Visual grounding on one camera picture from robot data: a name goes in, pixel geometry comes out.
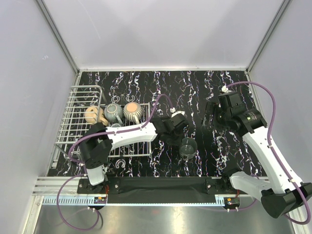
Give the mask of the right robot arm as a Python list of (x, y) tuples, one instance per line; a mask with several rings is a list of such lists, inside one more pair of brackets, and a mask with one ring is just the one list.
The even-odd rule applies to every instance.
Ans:
[(292, 170), (273, 141), (262, 114), (257, 109), (247, 109), (236, 91), (220, 94), (218, 102), (207, 102), (202, 124), (241, 137), (268, 177), (261, 181), (238, 168), (226, 169), (219, 184), (225, 193), (240, 190), (253, 196), (273, 218), (301, 207), (311, 198), (312, 184), (304, 183)]

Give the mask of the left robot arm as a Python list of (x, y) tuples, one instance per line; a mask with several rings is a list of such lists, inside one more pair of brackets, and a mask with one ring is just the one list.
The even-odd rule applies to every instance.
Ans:
[(108, 164), (111, 151), (125, 145), (154, 140), (178, 146), (188, 126), (189, 123), (182, 113), (153, 117), (142, 124), (120, 128), (100, 127), (95, 124), (78, 143), (89, 179), (88, 188), (95, 194), (104, 190), (105, 176), (102, 166)]

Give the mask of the dark mug cream interior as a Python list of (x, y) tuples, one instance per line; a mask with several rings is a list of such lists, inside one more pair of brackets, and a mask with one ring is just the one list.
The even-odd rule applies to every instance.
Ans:
[(122, 127), (122, 125), (119, 124), (119, 123), (114, 123), (114, 124), (111, 125), (111, 127), (112, 128), (120, 128), (120, 127)]

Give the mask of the dark green cup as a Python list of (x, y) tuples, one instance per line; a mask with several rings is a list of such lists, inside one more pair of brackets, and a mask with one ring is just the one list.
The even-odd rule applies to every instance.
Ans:
[(182, 139), (180, 148), (179, 148), (179, 155), (183, 160), (190, 160), (195, 157), (197, 153), (197, 142), (195, 139), (190, 137), (185, 137)]

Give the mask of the ribbed grey mug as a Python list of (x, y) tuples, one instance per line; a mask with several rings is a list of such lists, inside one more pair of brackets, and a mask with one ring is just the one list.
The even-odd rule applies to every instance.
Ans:
[(140, 124), (143, 109), (140, 104), (136, 102), (129, 102), (123, 107), (123, 115), (128, 121)]

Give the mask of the grey glazed mug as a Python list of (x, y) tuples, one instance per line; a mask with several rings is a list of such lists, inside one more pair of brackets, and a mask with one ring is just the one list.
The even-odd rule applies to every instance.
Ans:
[(117, 103), (110, 103), (104, 109), (104, 116), (110, 123), (123, 124), (123, 109)]

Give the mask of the tan ceramic mug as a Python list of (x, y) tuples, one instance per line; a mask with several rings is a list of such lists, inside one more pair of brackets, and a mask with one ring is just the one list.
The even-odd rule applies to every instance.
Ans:
[(101, 122), (104, 126), (108, 126), (109, 122), (104, 116), (104, 110), (101, 107), (90, 106), (84, 112), (84, 118), (87, 123), (96, 124)]

